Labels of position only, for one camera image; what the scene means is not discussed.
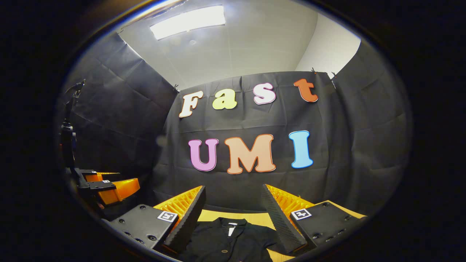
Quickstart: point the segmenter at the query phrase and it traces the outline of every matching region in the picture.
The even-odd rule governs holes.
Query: white ceiling
[[[226,24],[157,40],[149,26],[182,12],[223,5]],[[120,36],[178,90],[249,74],[294,71],[317,12],[291,0],[189,0],[126,27]]]

